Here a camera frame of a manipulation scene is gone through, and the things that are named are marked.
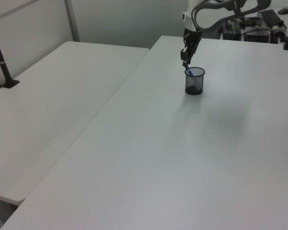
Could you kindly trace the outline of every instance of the blue pen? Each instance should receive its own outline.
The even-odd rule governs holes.
[[[189,73],[189,75],[190,75],[191,77],[194,76],[193,73],[192,73],[192,71],[190,70],[189,66],[186,66],[186,70],[187,70],[187,72]]]

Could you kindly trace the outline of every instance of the table top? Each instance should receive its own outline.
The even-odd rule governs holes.
[[[0,199],[20,204],[148,49],[67,42],[0,89]]]
[[[288,230],[288,51],[161,37],[2,230]]]

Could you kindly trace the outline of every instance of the white table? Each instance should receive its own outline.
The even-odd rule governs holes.
[[[0,199],[19,205],[147,54],[67,42],[0,89]]]
[[[203,39],[190,96],[182,47],[160,38],[2,230],[288,230],[288,51]]]

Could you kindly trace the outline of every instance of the white wall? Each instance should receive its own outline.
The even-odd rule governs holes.
[[[71,0],[81,42],[151,48],[183,36],[187,0]]]
[[[72,34],[64,0],[39,0],[0,19],[0,48],[13,78],[66,41]]]

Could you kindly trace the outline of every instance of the mesh pen holder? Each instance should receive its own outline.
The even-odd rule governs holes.
[[[186,70],[186,93],[189,95],[199,95],[203,92],[204,69],[199,67],[192,67],[190,70]]]

